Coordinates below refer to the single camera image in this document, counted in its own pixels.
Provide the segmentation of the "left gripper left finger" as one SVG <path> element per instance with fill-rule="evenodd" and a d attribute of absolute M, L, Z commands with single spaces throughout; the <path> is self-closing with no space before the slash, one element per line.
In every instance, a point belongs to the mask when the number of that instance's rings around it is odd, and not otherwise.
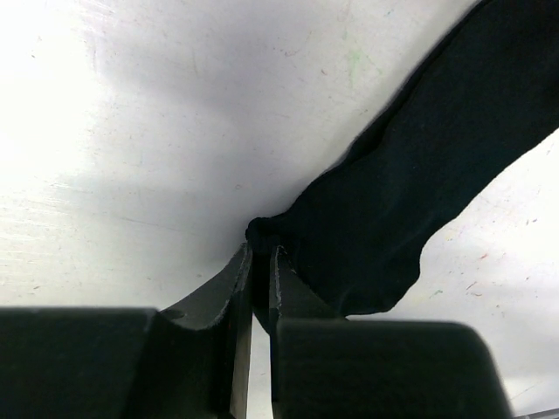
<path fill-rule="evenodd" d="M 173 385 L 188 418 L 245 418 L 252 344 L 252 251 L 241 244 L 225 268 L 165 309 L 174 325 Z"/>

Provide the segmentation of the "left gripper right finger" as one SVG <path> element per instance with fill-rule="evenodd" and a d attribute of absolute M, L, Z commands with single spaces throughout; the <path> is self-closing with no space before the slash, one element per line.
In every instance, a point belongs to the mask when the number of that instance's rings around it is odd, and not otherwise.
<path fill-rule="evenodd" d="M 273 405 L 345 405 L 341 337 L 349 322 L 303 283 L 281 248 L 270 260 L 268 321 Z"/>

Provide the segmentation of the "black sock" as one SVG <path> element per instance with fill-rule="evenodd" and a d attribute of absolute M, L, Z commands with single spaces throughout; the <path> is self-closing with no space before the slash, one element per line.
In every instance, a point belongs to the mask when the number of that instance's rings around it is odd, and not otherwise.
<path fill-rule="evenodd" d="M 482 1 L 284 213 L 252 220 L 341 316 L 385 313 L 417 282 L 426 242 L 558 127 L 558 4 Z"/>

